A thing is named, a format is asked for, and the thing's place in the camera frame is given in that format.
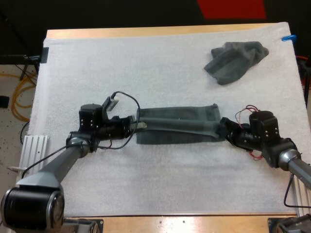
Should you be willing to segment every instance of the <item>gray towel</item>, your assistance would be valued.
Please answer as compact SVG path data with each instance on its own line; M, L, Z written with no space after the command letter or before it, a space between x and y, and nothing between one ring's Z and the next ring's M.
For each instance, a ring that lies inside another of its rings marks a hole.
M242 77L253 65L269 54L260 42L227 42L224 47L212 49L213 60L204 69L220 85Z
M207 107L171 107L140 110L140 121L147 124L137 133L138 144L182 144L219 142L220 122L217 104Z

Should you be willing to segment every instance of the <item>red panel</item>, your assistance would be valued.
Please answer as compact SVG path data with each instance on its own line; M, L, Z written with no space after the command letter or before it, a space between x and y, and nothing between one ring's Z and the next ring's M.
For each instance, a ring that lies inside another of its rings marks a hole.
M204 18L266 19L263 0L198 0Z

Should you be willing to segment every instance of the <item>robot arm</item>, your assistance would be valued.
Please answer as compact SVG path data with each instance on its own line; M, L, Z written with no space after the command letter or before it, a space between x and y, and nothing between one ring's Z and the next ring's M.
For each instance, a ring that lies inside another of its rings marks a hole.
M250 124L238 124L223 117L226 139L234 146L245 150L259 150L267 163L296 175L311 189L311 166L301 160L301 154L290 138L279 135L277 118L268 111L253 112Z
M103 105L83 105L79 111L80 128L70 132L66 140L66 150L59 154L40 171L18 181L18 187L6 192L1 202L4 226L17 233L59 232L63 226L64 192L61 181L77 159L96 151L102 140L123 139L145 128L145 124L133 116L111 119L115 101L108 97ZM86 232L96 231L94 223L87 222ZM69 232L79 233L76 228Z

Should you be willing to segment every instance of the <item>table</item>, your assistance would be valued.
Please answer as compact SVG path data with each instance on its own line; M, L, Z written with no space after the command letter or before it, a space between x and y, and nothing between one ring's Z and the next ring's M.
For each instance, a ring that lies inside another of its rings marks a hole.
M70 38L103 38L103 37L129 37L153 36L187 33L210 33L255 29L271 24L232 24L232 25L201 25L181 27L152 27L152 28L114 28L114 29L69 29L48 30L49 39ZM120 216L102 217L104 232L214 232L214 233L265 233L268 232L269 217L293 217L292 214L260 214L250 215L178 215L178 216Z

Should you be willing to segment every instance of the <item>blue clip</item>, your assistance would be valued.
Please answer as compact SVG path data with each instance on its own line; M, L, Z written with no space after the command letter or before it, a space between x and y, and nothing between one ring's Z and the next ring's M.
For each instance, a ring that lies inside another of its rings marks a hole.
M297 40L297 36L296 35L288 35L288 36L285 36L282 38L282 41L288 41L288 40L291 40L294 44Z

